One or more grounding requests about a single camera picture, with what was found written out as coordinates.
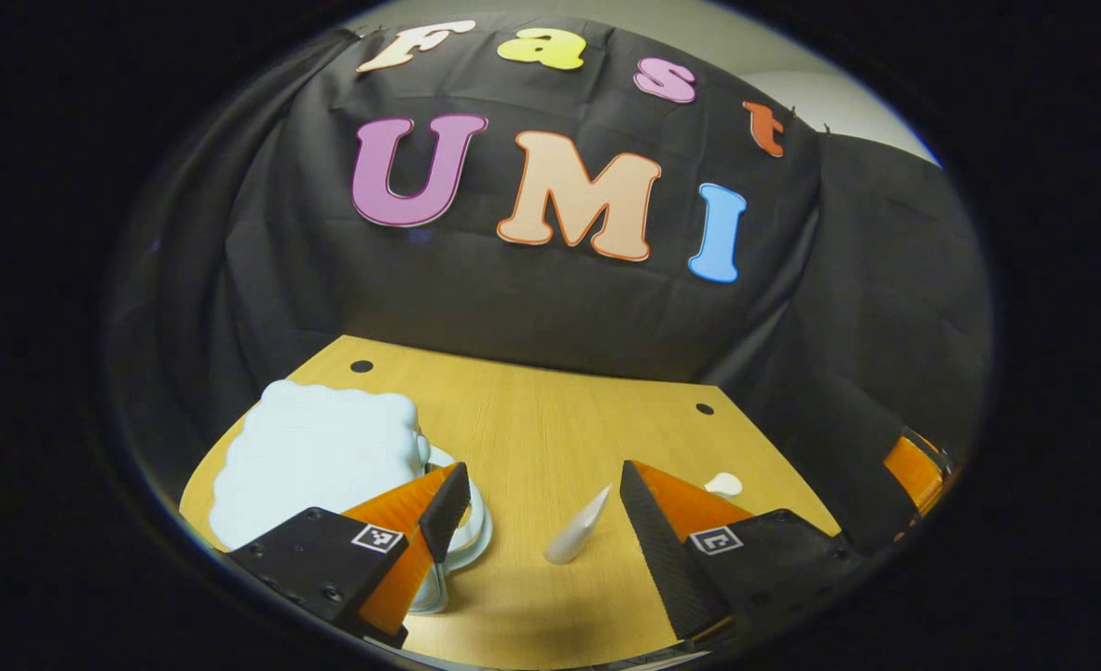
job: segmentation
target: small white piece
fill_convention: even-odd
[[[610,491],[612,491],[611,484],[604,487],[604,491],[599,493],[589,505],[584,506],[584,510],[580,510],[579,515],[576,515],[567,523],[567,527],[564,527],[563,531],[555,535],[546,551],[542,553],[546,561],[549,561],[550,564],[567,564],[570,560],[575,560],[575,556],[584,549],[584,541],[592,534],[596,521],[604,510],[606,502],[609,501]]]
[[[726,499],[738,496],[738,494],[745,490],[741,486],[741,479],[738,479],[737,475],[732,475],[732,473],[717,473],[716,477],[712,477],[711,483],[704,485],[702,488]]]

